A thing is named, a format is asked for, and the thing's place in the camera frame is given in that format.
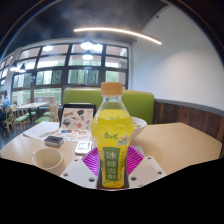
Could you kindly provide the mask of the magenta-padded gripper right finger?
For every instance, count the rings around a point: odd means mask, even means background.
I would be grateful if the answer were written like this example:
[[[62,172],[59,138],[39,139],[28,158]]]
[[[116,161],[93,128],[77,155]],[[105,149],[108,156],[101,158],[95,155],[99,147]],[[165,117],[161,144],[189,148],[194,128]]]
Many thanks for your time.
[[[140,188],[166,176],[152,156],[145,156],[141,146],[130,146],[126,156],[125,187]]]

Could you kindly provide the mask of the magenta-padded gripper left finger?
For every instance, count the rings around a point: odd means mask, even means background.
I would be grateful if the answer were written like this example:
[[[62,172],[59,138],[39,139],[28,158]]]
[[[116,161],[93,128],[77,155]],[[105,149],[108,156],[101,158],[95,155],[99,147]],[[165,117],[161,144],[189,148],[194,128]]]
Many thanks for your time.
[[[67,181],[84,188],[96,189],[100,171],[100,160],[96,148],[82,158],[75,157],[61,174]]]

